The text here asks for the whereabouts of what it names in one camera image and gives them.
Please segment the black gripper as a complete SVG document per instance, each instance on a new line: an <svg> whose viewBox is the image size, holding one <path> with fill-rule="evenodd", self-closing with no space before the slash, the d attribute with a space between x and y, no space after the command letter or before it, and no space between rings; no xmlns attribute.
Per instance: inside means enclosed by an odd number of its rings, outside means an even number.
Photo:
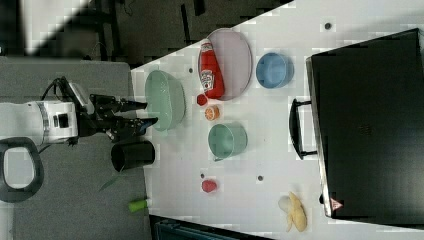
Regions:
<svg viewBox="0 0 424 240"><path fill-rule="evenodd" d="M118 101L114 96L91 94L90 103L94 110L81 110L77 114L78 136L88 137L113 128L113 141L119 142L128 138L142 136L146 130L158 122L152 118L122 118L118 120L115 112L128 112L145 109L148 104L137 101Z"/></svg>

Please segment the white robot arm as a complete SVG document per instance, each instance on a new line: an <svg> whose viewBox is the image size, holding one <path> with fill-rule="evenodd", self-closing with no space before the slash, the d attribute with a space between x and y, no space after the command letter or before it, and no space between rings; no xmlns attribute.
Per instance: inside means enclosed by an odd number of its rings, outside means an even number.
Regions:
<svg viewBox="0 0 424 240"><path fill-rule="evenodd" d="M66 97L1 105L1 200L18 203L33 197L44 181L41 152L53 144L75 144L82 137L106 134L117 143L137 137L158 122L156 117L125 118L121 114L146 108L145 103L93 94L87 100ZM13 161L30 161L30 180L7 180Z"/></svg>

